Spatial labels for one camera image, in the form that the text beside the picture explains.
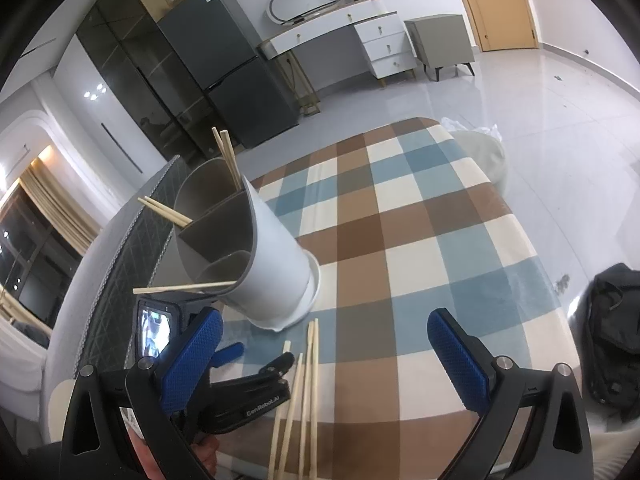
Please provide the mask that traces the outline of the person left hand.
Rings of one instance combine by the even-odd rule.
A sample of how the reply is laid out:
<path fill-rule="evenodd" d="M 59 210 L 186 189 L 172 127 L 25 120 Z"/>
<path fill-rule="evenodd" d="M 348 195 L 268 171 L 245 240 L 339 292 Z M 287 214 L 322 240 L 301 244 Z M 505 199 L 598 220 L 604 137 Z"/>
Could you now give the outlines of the person left hand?
<path fill-rule="evenodd" d="M 164 480 L 165 477 L 146 443 L 130 427 L 127 431 L 146 476 L 151 480 Z M 211 476 L 216 474 L 218 439 L 215 436 L 206 436 L 200 443 L 193 443 L 191 448 L 208 473 Z"/>

